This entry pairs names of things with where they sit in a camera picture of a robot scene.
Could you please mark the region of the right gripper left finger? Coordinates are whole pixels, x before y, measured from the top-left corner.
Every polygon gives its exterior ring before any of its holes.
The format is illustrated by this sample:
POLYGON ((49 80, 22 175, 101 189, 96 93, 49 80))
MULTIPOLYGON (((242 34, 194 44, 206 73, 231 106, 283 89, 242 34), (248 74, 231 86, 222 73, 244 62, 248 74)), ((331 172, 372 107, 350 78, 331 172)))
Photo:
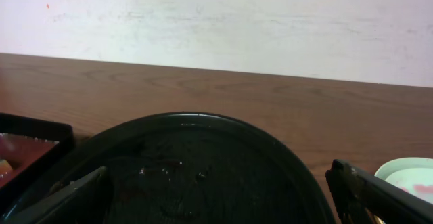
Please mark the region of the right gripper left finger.
POLYGON ((102 223, 109 205, 110 177, 103 166, 8 217, 5 224, 102 223))

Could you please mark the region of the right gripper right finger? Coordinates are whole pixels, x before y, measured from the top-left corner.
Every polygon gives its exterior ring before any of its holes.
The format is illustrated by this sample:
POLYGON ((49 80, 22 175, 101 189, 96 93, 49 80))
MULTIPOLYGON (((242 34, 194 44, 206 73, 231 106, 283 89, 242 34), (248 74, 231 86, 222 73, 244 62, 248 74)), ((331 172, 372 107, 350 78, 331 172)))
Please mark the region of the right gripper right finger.
POLYGON ((432 205, 365 172, 335 159, 325 173, 338 217, 342 223, 432 224, 432 205))

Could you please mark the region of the light blue plate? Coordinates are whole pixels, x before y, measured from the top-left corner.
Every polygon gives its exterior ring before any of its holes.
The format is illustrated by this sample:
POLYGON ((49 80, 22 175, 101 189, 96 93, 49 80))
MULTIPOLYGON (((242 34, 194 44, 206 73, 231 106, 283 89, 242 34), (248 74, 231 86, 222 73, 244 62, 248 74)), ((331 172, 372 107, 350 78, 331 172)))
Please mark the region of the light blue plate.
POLYGON ((377 178, 432 203, 432 159, 398 158, 383 164, 374 174, 377 178))

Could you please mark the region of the green scouring sponge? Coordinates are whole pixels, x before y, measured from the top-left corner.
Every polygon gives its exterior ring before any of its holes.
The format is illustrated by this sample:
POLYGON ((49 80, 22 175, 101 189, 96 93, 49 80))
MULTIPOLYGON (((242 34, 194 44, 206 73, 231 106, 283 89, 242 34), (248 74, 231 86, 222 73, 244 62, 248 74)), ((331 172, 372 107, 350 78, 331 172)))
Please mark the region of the green scouring sponge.
POLYGON ((0 178, 3 179, 13 172, 13 168, 7 160, 0 159, 0 178))

